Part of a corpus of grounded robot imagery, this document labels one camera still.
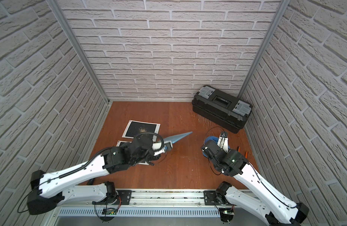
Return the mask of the blue microfiber cleaning mitt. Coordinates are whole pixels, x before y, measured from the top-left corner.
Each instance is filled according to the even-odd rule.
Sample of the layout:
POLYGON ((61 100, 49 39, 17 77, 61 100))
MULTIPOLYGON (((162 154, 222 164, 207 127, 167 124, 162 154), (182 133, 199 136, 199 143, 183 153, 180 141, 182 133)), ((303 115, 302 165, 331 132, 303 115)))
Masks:
POLYGON ((219 138, 215 136, 209 136, 205 139, 204 144, 207 146, 207 142, 213 141, 215 144, 218 144, 219 138))

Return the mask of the blue-edged drawing tablet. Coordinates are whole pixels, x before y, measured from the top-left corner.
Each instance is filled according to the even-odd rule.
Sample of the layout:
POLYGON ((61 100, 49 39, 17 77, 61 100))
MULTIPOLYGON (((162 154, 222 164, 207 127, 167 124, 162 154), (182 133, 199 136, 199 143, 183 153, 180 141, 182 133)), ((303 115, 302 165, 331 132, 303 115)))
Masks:
POLYGON ((183 133, 183 134, 178 134, 178 135, 166 137, 166 138, 164 138, 164 143, 172 143, 172 144, 174 144, 174 143, 178 142, 179 140, 187 137, 190 134, 192 134, 192 131, 191 132, 187 132, 187 133, 183 133))

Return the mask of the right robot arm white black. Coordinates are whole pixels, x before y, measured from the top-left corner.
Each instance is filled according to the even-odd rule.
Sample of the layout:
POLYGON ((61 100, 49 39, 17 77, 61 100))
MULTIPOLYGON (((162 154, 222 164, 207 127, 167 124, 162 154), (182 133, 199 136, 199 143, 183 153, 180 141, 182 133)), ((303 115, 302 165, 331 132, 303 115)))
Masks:
POLYGON ((213 140, 207 141, 201 149, 215 170, 235 178, 255 195, 251 197, 224 181, 216 189, 215 196, 210 197, 214 204, 238 206, 268 226, 299 226, 306 220, 309 208, 278 191, 239 151, 224 151, 213 140))

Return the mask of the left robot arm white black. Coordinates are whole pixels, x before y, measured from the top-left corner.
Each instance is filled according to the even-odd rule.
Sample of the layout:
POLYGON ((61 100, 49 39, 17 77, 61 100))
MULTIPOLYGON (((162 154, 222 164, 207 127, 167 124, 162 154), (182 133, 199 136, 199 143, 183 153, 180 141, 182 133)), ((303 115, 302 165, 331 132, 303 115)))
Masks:
POLYGON ((124 171, 139 163, 149 165, 158 160, 168 150, 164 139, 154 143, 144 132, 118 147, 107 147, 97 152, 90 160, 76 166, 46 173, 37 170, 31 174, 31 191, 27 195, 27 211, 30 215, 39 215, 55 209, 67 198, 64 190, 84 181, 124 171))

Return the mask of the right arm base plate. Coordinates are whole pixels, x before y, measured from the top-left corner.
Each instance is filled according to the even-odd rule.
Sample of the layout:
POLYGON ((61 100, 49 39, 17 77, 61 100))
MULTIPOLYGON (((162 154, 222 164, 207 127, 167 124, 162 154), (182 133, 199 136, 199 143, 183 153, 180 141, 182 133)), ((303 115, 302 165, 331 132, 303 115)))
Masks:
POLYGON ((205 190, 203 192, 204 195, 204 202, 206 206, 232 206, 232 205, 239 205, 239 202, 234 202, 234 199, 231 199, 230 201, 228 198, 226 198, 226 195, 230 194, 230 190, 226 192, 219 192, 216 193, 215 190, 205 190))

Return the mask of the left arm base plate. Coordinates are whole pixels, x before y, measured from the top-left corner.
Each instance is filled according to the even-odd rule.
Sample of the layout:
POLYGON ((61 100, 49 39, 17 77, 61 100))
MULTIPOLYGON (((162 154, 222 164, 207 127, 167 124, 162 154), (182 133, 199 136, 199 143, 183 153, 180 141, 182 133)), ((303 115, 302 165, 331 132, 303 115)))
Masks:
POLYGON ((132 190, 117 190, 115 195, 108 194, 102 201, 94 202, 96 205, 129 205, 132 195, 132 190))

